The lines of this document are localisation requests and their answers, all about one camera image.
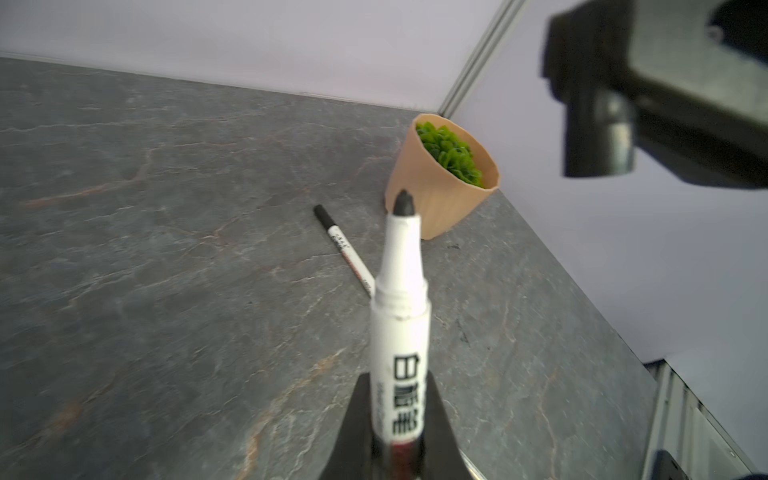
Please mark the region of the white marker pen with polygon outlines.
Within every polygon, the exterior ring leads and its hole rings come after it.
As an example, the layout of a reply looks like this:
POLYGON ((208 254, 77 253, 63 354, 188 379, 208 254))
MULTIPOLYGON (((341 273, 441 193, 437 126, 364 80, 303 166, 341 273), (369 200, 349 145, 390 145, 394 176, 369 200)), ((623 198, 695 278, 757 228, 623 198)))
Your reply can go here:
POLYGON ((381 479, 415 479, 419 470, 431 322, 420 235, 413 196, 402 190, 386 218, 370 311, 371 422, 381 479))
POLYGON ((374 295, 375 280, 357 251, 352 247, 346 235, 333 220, 323 205, 313 207, 313 213, 326 233, 345 259, 369 297, 374 295))

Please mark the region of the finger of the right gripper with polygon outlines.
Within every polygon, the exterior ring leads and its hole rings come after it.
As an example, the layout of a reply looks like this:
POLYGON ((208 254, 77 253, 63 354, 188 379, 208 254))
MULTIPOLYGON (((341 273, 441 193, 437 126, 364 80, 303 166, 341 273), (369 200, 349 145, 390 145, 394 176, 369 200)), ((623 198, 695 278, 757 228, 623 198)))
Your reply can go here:
POLYGON ((585 1, 551 16, 542 75, 565 108, 602 87, 635 108, 643 150, 685 183, 767 186, 767 5, 585 1))

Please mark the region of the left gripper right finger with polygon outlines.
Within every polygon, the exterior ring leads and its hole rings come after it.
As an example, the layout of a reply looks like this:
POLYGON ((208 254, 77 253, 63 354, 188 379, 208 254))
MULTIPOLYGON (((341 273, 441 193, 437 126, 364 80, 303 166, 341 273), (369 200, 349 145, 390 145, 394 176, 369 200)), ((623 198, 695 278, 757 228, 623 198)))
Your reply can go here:
POLYGON ((426 480, 471 480, 473 478, 461 456, 436 380, 431 372, 427 374, 423 478, 426 480))

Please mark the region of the potted green plant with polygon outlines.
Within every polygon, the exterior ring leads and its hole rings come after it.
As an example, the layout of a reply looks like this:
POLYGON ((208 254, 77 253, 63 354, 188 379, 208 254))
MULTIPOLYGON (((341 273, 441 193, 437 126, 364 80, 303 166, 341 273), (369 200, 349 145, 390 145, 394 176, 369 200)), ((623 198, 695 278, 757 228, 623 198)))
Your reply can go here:
POLYGON ((385 189, 385 208, 391 211, 403 189, 414 199, 421 216, 421 238, 431 240, 458 224, 488 196, 497 191, 501 175, 495 161, 469 132, 435 114, 420 114, 408 127, 400 154, 385 189), (428 152, 417 134, 427 123, 445 127, 468 144, 473 162, 481 173, 481 184, 472 185, 441 166, 428 152))

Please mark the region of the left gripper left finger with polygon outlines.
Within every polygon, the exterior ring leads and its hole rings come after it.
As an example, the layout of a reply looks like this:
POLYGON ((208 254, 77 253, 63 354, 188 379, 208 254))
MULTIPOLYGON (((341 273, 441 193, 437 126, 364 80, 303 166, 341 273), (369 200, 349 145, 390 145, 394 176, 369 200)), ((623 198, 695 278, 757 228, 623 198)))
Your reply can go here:
POLYGON ((330 457, 319 480, 372 478, 370 375, 358 376, 330 457))

